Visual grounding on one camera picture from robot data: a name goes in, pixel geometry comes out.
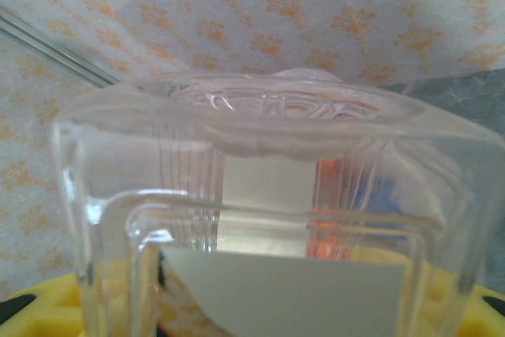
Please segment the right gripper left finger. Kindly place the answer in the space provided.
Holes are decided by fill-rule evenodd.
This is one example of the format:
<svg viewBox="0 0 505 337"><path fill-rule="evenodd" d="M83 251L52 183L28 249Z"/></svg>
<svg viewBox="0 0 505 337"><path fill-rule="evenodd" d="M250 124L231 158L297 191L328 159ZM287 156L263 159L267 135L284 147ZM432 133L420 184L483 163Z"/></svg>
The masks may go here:
<svg viewBox="0 0 505 337"><path fill-rule="evenodd" d="M0 337L85 337L76 276L59 276L0 301Z"/></svg>

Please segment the white label bottle green cap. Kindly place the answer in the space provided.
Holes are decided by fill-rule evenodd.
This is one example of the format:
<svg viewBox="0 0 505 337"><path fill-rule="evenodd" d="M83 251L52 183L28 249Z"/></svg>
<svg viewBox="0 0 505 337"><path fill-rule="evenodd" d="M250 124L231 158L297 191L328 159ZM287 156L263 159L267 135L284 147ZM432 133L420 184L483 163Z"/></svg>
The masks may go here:
<svg viewBox="0 0 505 337"><path fill-rule="evenodd" d="M54 121L87 337L456 337L505 137L342 81L172 73Z"/></svg>

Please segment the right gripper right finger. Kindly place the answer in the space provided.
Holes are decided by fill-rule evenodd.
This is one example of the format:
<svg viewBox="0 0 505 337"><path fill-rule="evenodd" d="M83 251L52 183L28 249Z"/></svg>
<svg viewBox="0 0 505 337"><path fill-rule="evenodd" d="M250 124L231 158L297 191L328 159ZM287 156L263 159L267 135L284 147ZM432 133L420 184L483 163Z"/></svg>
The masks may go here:
<svg viewBox="0 0 505 337"><path fill-rule="evenodd" d="M505 337L505 294L475 286L471 317L478 326L478 337Z"/></svg>

